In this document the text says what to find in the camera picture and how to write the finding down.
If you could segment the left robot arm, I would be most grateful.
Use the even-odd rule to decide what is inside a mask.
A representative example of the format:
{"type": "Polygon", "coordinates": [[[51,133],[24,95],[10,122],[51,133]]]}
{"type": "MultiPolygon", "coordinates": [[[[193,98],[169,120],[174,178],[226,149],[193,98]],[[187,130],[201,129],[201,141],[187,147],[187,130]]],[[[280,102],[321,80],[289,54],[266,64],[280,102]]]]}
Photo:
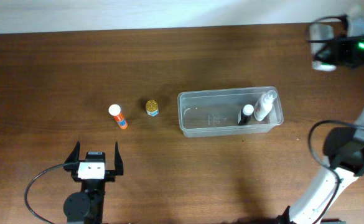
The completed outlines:
{"type": "Polygon", "coordinates": [[[67,197],[63,212],[67,223],[101,223],[105,201],[105,186],[124,174],[123,160],[118,145],[114,147],[114,169],[105,167],[104,152],[87,152],[85,159],[79,159],[80,143],[65,160],[64,170],[69,172],[74,182],[81,183],[81,189],[67,197]]]}

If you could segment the small gold-lidded balm jar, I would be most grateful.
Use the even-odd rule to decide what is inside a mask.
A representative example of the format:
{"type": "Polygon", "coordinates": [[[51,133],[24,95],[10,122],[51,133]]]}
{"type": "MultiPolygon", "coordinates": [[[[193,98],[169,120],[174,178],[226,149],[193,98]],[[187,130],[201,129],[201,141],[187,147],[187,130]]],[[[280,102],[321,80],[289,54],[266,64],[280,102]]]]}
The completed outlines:
{"type": "Polygon", "coordinates": [[[149,100],[146,103],[146,113],[149,116],[156,116],[159,113],[159,106],[155,100],[149,100]]]}

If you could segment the orange Redoxon tablet tube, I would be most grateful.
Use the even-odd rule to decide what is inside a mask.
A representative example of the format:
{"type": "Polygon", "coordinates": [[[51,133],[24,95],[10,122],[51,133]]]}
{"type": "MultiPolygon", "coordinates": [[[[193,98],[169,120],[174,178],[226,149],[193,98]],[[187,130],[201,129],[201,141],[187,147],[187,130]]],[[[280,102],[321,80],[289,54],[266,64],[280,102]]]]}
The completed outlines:
{"type": "Polygon", "coordinates": [[[108,108],[108,112],[110,115],[112,115],[112,117],[114,118],[114,120],[117,122],[118,126],[121,129],[126,129],[128,127],[128,123],[121,112],[120,105],[117,105],[117,104],[111,105],[108,108]]]}

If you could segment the white spray bottle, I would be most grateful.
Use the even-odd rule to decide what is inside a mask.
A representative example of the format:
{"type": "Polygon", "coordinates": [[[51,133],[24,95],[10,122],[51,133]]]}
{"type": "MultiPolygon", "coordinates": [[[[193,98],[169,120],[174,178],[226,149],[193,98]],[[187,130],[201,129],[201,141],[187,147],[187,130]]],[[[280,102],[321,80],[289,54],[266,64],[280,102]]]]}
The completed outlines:
{"type": "Polygon", "coordinates": [[[273,103],[278,97],[274,90],[263,93],[254,106],[254,117],[257,121],[262,121],[272,110],[273,103]]]}

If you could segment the white green medicine box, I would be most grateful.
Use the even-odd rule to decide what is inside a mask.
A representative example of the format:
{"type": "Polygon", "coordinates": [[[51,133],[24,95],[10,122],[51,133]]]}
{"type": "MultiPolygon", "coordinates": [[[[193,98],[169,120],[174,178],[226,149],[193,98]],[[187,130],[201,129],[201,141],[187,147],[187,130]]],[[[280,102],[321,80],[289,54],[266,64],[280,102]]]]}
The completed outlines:
{"type": "MultiPolygon", "coordinates": [[[[312,25],[309,29],[309,34],[310,34],[310,40],[327,40],[334,38],[333,28],[330,25],[326,24],[312,25]]],[[[318,53],[324,46],[325,46],[324,43],[311,43],[310,49],[312,56],[318,53]]],[[[318,61],[316,59],[312,59],[312,68],[318,71],[332,72],[336,69],[336,66],[318,61]]]]}

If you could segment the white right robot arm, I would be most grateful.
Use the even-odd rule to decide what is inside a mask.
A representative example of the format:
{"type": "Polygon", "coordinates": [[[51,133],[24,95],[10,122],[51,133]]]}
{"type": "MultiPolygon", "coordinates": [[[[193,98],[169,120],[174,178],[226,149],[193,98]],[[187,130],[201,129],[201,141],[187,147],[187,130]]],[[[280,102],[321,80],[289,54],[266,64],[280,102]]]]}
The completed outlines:
{"type": "MultiPolygon", "coordinates": [[[[311,40],[320,47],[312,58],[329,65],[356,68],[364,65],[364,35],[311,40]]],[[[327,124],[319,121],[311,127],[307,143],[312,157],[321,168],[305,194],[284,213],[276,223],[321,223],[337,197],[354,181],[364,175],[364,109],[355,123],[332,120],[335,128],[329,132],[320,160],[312,147],[316,128],[327,124]]]]}

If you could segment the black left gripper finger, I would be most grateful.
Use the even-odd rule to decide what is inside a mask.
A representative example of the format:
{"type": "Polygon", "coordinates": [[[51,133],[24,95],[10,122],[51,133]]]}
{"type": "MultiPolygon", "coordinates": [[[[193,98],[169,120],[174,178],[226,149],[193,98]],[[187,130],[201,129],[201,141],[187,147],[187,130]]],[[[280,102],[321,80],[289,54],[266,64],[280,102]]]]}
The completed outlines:
{"type": "Polygon", "coordinates": [[[79,165],[79,155],[80,155],[80,142],[77,141],[75,147],[73,148],[72,152],[66,158],[64,164],[67,167],[73,167],[79,165]]]}
{"type": "Polygon", "coordinates": [[[115,168],[115,175],[121,176],[124,174],[123,160],[119,153],[119,147],[117,142],[114,147],[114,168],[115,168]]]}

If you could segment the dark bottle white cap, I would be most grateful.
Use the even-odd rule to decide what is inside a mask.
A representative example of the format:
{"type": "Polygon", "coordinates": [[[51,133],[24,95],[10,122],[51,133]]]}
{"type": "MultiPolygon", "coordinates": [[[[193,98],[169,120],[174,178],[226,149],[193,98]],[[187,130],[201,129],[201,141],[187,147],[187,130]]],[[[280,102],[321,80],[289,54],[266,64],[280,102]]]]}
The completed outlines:
{"type": "Polygon", "coordinates": [[[254,107],[250,104],[244,105],[238,114],[237,123],[239,126],[246,125],[251,120],[251,115],[254,112],[254,107]]]}

